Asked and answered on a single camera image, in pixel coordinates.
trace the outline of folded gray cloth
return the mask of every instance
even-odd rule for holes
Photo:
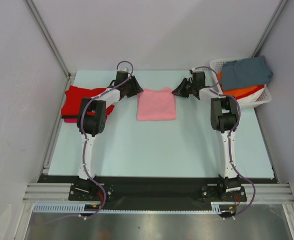
[[[227,91],[268,84],[272,75],[264,56],[228,62],[222,66],[222,89]]]

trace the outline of white wall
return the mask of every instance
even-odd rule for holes
[[[258,108],[281,182],[294,193],[294,0],[289,2],[262,54],[274,72],[272,101]]]
[[[39,173],[66,79],[22,0],[0,0],[0,212]]]
[[[187,70],[254,51],[280,0],[34,0],[69,70]]]

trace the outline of table surface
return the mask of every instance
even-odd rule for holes
[[[74,86],[101,88],[115,71],[78,71]],[[175,89],[188,71],[135,71],[141,87]],[[212,85],[211,73],[206,83]],[[214,178],[219,173],[219,145],[210,124],[210,105],[195,97],[176,97],[177,118],[137,121],[137,97],[115,104],[106,128],[96,140],[93,155],[99,176]],[[272,166],[253,108],[243,109],[235,138],[237,168],[249,178],[273,178]],[[75,123],[62,122],[49,175],[77,175],[81,135]]]

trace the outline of white basket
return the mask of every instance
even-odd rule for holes
[[[241,59],[244,59],[245,57],[230,57],[230,58],[222,58],[222,59],[215,59],[210,61],[210,67],[215,70],[217,73],[221,72],[222,70],[222,65],[225,63],[229,63],[232,61],[239,61]],[[215,83],[218,81],[217,77],[213,74]],[[219,90],[220,93],[222,93],[221,87],[218,84],[217,88]],[[269,92],[268,88],[265,87],[264,91],[262,92],[262,94],[260,95],[260,97],[253,102],[240,102],[240,107],[242,109],[247,109],[247,108],[255,108],[261,104],[265,104],[270,102],[272,99],[271,97],[271,93]]]

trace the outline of purple cable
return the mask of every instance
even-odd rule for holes
[[[217,72],[214,71],[211,67],[208,67],[208,66],[199,66],[199,67],[196,67],[195,69],[196,69],[196,70],[197,70],[197,69],[209,69],[209,70],[211,70],[211,71],[213,71],[213,72],[215,73],[216,77],[218,76]],[[219,81],[216,82],[214,85],[212,85],[211,88],[215,87],[215,86],[218,85],[218,84],[219,84]]]
[[[196,67],[195,69],[209,69],[211,71],[213,71],[215,73],[215,75],[217,76],[217,72],[214,71],[211,67],[208,67],[208,66],[199,66],[199,67]],[[251,198],[251,201],[249,202],[249,204],[246,206],[245,209],[243,209],[240,213],[236,214],[235,216],[239,216],[241,214],[243,214],[244,212],[246,212],[252,205],[253,201],[255,200],[255,197],[256,197],[256,186],[254,185],[254,183],[246,178],[245,176],[241,175],[239,173],[239,171],[236,169],[236,166],[233,164],[233,161],[232,161],[232,153],[231,153],[231,133],[237,128],[237,126],[239,125],[239,122],[240,122],[240,117],[241,117],[241,108],[240,108],[240,105],[237,101],[237,99],[232,96],[232,95],[225,95],[225,94],[220,94],[216,91],[214,91],[212,88],[215,87],[216,85],[219,84],[219,81],[217,83],[215,83],[213,86],[210,87],[210,92],[216,94],[217,96],[222,96],[222,97],[229,97],[229,98],[232,98],[236,104],[237,104],[237,109],[238,109],[238,120],[236,122],[236,124],[233,126],[233,128],[229,131],[229,134],[228,134],[228,145],[229,145],[229,157],[230,157],[230,164],[231,166],[233,167],[233,169],[235,170],[235,172],[239,175],[240,178],[244,179],[245,181],[247,181],[248,183],[250,183],[252,185],[252,188],[253,188],[253,195],[252,195],[252,198]]]
[[[102,192],[103,192],[103,202],[101,203],[100,208],[99,208],[95,213],[93,213],[92,215],[90,215],[90,216],[88,216],[88,217],[85,217],[86,219],[91,219],[91,218],[93,218],[98,212],[100,212],[100,210],[104,207],[104,205],[105,205],[105,203],[106,203],[106,197],[107,197],[107,194],[106,194],[105,189],[102,187],[102,185],[99,184],[97,181],[95,181],[95,180],[90,176],[90,174],[89,174],[89,172],[88,172],[88,170],[87,170],[87,168],[86,168],[85,153],[86,153],[86,147],[87,147],[87,140],[88,140],[88,138],[87,138],[87,134],[86,134],[85,130],[83,129],[83,119],[84,119],[85,113],[87,112],[87,109],[88,109],[89,105],[90,105],[94,100],[100,98],[101,96],[107,94],[108,92],[110,92],[110,91],[112,91],[112,90],[114,90],[114,89],[120,87],[121,85],[123,85],[123,84],[125,84],[126,82],[129,81],[129,79],[131,78],[131,76],[132,76],[132,74],[133,74],[133,64],[132,64],[131,62],[129,62],[129,61],[124,60],[124,61],[121,61],[120,63],[118,63],[118,65],[117,65],[117,69],[119,68],[120,64],[122,64],[122,63],[128,63],[128,64],[130,64],[130,66],[131,66],[131,73],[128,73],[128,74],[129,74],[128,78],[127,78],[125,81],[123,81],[122,83],[118,84],[117,86],[114,86],[114,87],[112,87],[112,88],[108,88],[108,90],[104,91],[104,92],[101,93],[100,95],[97,95],[97,96],[92,97],[91,100],[90,100],[90,101],[87,103],[87,105],[85,106],[85,108],[84,108],[84,110],[83,110],[83,112],[82,112],[82,115],[81,115],[81,119],[80,119],[80,129],[81,129],[81,132],[82,132],[82,133],[84,134],[84,136],[85,136],[85,142],[84,142],[83,150],[82,150],[82,164],[83,164],[83,169],[84,169],[84,171],[85,171],[87,177],[88,177],[88,178],[89,178],[94,184],[96,184],[98,187],[100,187],[100,189],[101,189]],[[69,215],[61,216],[61,217],[58,217],[58,218],[56,218],[56,219],[53,219],[53,220],[47,221],[47,222],[43,223],[42,225],[47,225],[47,224],[53,223],[53,222],[55,222],[55,221],[62,220],[62,219],[66,219],[66,218],[69,218],[69,217],[79,217],[79,215],[78,215],[78,214],[69,214]]]

